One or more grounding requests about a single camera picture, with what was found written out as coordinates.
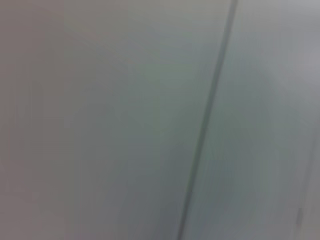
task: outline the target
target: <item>light gray surface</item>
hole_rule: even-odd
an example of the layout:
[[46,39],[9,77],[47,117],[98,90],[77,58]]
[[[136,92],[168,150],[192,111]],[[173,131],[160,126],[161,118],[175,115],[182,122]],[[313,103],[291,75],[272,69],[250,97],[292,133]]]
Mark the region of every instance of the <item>light gray surface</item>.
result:
[[319,121],[318,20],[239,2],[184,240],[293,239]]
[[1,2],[1,240],[175,237],[228,5]]

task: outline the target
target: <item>dark vertical line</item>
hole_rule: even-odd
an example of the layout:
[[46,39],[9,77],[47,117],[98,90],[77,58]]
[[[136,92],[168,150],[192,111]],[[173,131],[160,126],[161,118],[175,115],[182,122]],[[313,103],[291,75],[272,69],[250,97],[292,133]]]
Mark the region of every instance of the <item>dark vertical line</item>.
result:
[[317,145],[319,143],[319,139],[320,139],[320,120],[318,121],[317,129],[314,132],[314,137],[313,137],[312,145],[310,149],[310,157],[307,162],[306,170],[302,180],[301,194],[300,194],[300,200],[299,200],[299,206],[298,206],[297,215],[296,215],[296,223],[295,223],[294,236],[293,236],[295,240],[298,239],[299,232],[303,224],[304,208],[306,205],[306,198],[307,198],[308,189],[309,189],[311,176],[313,172],[313,166],[316,161],[316,152],[317,152]]
[[183,203],[182,215],[181,215],[180,224],[178,227],[176,240],[183,240],[184,238],[186,222],[189,214],[189,207],[190,207],[191,198],[192,198],[192,194],[195,186],[198,168],[200,165],[201,153],[202,153],[203,145],[206,139],[206,133],[208,130],[211,110],[215,100],[219,78],[221,75],[228,43],[230,40],[230,35],[231,35],[231,30],[232,30],[234,19],[235,19],[237,5],[238,5],[238,0],[231,0],[229,12],[227,15],[227,20],[226,20],[226,24],[223,32],[223,37],[221,41],[221,47],[218,53],[218,58],[217,58],[217,62],[216,62],[214,73],[213,73],[210,92],[209,92],[209,96],[204,109],[204,115],[203,115],[203,119],[200,127],[200,133],[199,133],[198,141],[195,148],[193,163],[192,163],[190,177],[187,184],[186,195]]

